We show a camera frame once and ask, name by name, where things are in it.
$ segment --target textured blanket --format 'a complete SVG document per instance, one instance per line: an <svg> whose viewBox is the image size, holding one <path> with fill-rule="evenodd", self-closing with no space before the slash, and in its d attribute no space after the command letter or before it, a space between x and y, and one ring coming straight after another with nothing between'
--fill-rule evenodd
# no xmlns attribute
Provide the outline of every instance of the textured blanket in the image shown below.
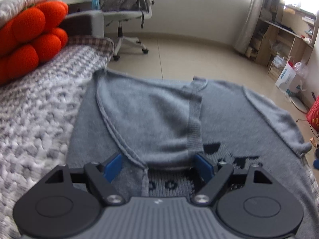
<svg viewBox="0 0 319 239"><path fill-rule="evenodd" d="M107 38L70 38L53 60L0 88L0 238L19 238L15 202L65 162L78 108L92 73L106 67Z"/></svg>

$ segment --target red bag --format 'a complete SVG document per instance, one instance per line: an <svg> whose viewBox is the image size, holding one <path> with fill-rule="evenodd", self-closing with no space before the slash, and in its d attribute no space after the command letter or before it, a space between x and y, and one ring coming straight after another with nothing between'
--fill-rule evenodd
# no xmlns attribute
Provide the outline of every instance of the red bag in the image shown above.
<svg viewBox="0 0 319 239"><path fill-rule="evenodd" d="M312 107L310 108L306 117L310 125L316 131L319 131L319 96L317 97L314 105L312 105Z"/></svg>

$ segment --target blue object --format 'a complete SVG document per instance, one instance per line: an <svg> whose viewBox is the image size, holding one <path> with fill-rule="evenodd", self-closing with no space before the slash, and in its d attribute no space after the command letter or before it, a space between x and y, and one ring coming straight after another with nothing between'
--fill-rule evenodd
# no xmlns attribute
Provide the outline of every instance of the blue object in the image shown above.
<svg viewBox="0 0 319 239"><path fill-rule="evenodd" d="M314 160L314 168L319 170L319 159Z"/></svg>
<svg viewBox="0 0 319 239"><path fill-rule="evenodd" d="M107 179L109 183L120 173L122 169L122 155L116 156L111 162L109 162L105 168L103 177Z"/></svg>
<svg viewBox="0 0 319 239"><path fill-rule="evenodd" d="M214 177L214 168L200 155L195 156L195 168L203 180L208 183Z"/></svg>
<svg viewBox="0 0 319 239"><path fill-rule="evenodd" d="M99 0L92 0L92 10L100 10Z"/></svg>

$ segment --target tiled floor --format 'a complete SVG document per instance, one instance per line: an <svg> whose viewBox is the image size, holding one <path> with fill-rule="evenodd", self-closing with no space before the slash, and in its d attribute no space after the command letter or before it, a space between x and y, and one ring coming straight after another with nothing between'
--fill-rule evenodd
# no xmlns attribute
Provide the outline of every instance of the tiled floor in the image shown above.
<svg viewBox="0 0 319 239"><path fill-rule="evenodd" d="M140 49L123 47L119 53L120 60L111 61L109 67L133 76L154 79L192 80L196 75L227 80L267 96L279 107L288 110L294 120L306 118L275 87L275 82L267 76L266 67L230 49L183 40L152 38L142 41L149 49L147 55L143 55ZM298 126L306 141L314 136L308 122L299 121ZM313 151L307 154L307 159L312 166ZM319 182L319 171L314 170L314 173Z"/></svg>

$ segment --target white paper bag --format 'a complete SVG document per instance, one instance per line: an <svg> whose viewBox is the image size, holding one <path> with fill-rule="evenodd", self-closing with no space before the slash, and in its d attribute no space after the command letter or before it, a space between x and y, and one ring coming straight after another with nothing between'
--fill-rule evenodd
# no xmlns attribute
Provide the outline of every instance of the white paper bag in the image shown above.
<svg viewBox="0 0 319 239"><path fill-rule="evenodd" d="M287 93L288 95L296 95L301 90L305 91L305 89L302 88L303 83L303 78L297 75L295 70L293 70L293 68L287 63L275 85L283 93Z"/></svg>

